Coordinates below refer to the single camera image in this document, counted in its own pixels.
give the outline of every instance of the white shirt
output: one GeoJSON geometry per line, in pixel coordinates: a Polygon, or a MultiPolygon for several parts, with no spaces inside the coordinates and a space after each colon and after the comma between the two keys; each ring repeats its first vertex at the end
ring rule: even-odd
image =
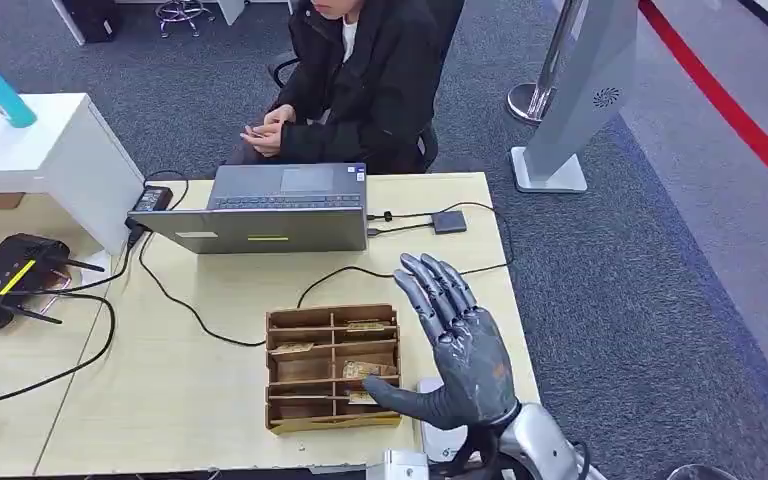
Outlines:
{"type": "Polygon", "coordinates": [[[355,22],[351,25],[346,23],[346,17],[343,17],[343,49],[345,54],[343,55],[343,63],[349,60],[352,56],[352,52],[355,51],[355,37],[357,36],[357,24],[355,22]]]}

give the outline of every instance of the red stripe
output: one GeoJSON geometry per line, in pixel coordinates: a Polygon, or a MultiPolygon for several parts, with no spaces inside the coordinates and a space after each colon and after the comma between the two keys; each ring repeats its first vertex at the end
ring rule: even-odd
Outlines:
{"type": "Polygon", "coordinates": [[[640,11],[673,53],[684,71],[768,168],[768,135],[755,123],[725,88],[705,68],[652,0],[640,0],[640,11]]]}

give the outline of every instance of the person's hand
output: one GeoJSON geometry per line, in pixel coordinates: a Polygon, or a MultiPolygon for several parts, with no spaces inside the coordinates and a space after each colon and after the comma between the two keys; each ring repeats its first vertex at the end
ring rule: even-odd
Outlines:
{"type": "Polygon", "coordinates": [[[264,157],[274,157],[281,153],[281,130],[283,123],[270,123],[260,127],[249,127],[240,136],[264,157]]]}
{"type": "Polygon", "coordinates": [[[384,408],[443,430],[493,424],[516,410],[511,360],[493,316],[479,307],[469,285],[446,262],[402,254],[396,283],[419,315],[443,386],[426,394],[369,376],[363,386],[384,408]]]}
{"type": "Polygon", "coordinates": [[[281,105],[280,107],[272,110],[263,117],[263,124],[269,125],[272,123],[295,122],[296,121],[296,109],[292,105],[281,105]]]}

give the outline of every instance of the laptop touchpad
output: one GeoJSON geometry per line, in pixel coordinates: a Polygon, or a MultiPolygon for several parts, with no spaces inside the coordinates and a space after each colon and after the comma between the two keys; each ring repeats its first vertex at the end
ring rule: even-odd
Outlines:
{"type": "Polygon", "coordinates": [[[333,168],[286,168],[281,177],[282,192],[330,191],[333,187],[333,168]]]}

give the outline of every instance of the laptop keyboard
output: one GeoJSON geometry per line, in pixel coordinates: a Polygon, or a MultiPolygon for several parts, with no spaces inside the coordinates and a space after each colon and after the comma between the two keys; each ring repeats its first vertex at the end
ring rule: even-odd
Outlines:
{"type": "Polygon", "coordinates": [[[217,199],[215,209],[265,210],[360,206],[360,195],[309,195],[304,197],[221,197],[217,199]]]}

